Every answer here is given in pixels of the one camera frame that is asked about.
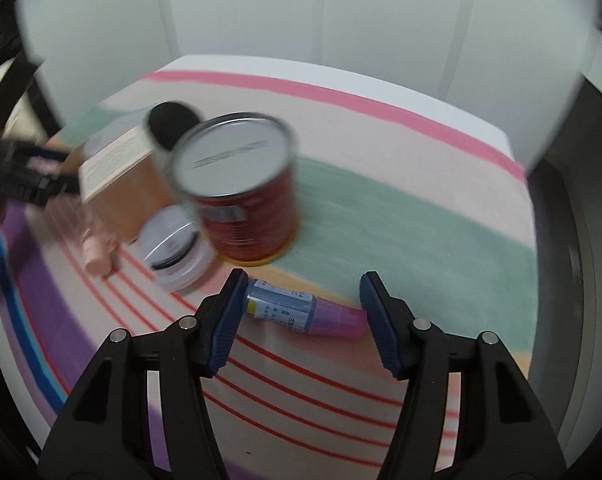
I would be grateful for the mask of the clear plastic blister tray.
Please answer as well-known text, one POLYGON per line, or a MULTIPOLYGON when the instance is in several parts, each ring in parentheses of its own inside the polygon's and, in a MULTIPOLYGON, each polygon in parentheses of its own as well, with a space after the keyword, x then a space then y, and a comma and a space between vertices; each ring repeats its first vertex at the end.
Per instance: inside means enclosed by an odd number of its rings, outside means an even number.
POLYGON ((90 159, 106 148, 115 140, 118 140, 127 128, 103 128, 91 136, 82 146, 82 156, 84 160, 90 159))

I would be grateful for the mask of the red tin can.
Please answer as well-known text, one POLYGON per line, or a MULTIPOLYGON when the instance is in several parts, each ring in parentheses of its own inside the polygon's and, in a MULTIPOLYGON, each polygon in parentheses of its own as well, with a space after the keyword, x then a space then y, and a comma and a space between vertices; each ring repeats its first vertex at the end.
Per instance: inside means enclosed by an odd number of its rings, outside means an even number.
POLYGON ((241 112, 206 120, 175 144, 166 172, 228 261, 269 263, 299 231, 295 138, 276 117, 241 112))

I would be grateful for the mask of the colourful striped cloth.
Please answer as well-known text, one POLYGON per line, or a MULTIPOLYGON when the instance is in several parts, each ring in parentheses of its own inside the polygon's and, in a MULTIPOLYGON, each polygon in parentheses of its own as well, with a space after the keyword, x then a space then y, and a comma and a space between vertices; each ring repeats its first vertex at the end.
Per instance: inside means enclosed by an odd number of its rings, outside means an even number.
MULTIPOLYGON (((69 122, 80 144, 131 112, 179 100, 203 116, 261 112, 296 140, 301 224, 256 278, 344 304, 380 274, 394 296, 446 332, 498 333, 522 370, 537 321, 533 207, 506 136, 478 118, 374 78, 310 64, 186 56, 69 122)), ((216 263, 170 294, 136 247, 110 278, 82 266, 74 207, 11 206, 0 231, 0 367, 37 442, 115 327, 160 330, 217 292, 216 263)), ((203 385, 235 479, 372 479, 405 387, 370 337, 316 338, 246 318, 227 364, 203 385)))

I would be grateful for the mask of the pink cosmetic tube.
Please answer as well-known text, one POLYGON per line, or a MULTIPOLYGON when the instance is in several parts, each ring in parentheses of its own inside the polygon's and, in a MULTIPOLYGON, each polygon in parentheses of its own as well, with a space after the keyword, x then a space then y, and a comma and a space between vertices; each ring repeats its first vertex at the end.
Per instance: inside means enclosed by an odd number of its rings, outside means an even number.
POLYGON ((114 234, 106 226, 96 220, 89 221, 80 236, 85 271, 97 278, 109 275, 117 244, 114 234))

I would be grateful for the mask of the blue bottle with purple cap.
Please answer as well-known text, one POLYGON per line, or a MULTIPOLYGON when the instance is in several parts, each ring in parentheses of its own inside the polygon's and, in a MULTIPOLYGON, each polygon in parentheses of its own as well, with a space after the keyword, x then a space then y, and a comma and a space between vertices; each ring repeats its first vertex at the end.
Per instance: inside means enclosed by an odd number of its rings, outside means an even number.
POLYGON ((357 339, 367 328, 364 310, 266 281, 251 280, 243 303, 246 314, 252 318, 287 327, 295 333, 357 339))

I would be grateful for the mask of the beige cardboard product box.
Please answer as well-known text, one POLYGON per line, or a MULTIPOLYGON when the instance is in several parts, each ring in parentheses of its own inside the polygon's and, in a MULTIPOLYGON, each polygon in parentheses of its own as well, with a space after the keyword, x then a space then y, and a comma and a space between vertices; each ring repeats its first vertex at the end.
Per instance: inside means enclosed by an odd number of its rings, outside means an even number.
POLYGON ((136 240, 150 218, 177 203, 139 126, 86 159, 78 180, 83 205, 123 243, 136 240))

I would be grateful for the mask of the white round compact case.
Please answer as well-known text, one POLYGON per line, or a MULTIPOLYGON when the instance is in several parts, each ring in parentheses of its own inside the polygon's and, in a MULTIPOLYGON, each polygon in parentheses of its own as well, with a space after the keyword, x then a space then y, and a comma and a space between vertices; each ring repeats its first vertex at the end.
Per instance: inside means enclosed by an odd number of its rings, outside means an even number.
POLYGON ((141 228, 142 260, 156 282, 168 292, 187 288, 202 278, 215 260, 215 250, 184 208, 159 210, 141 228))

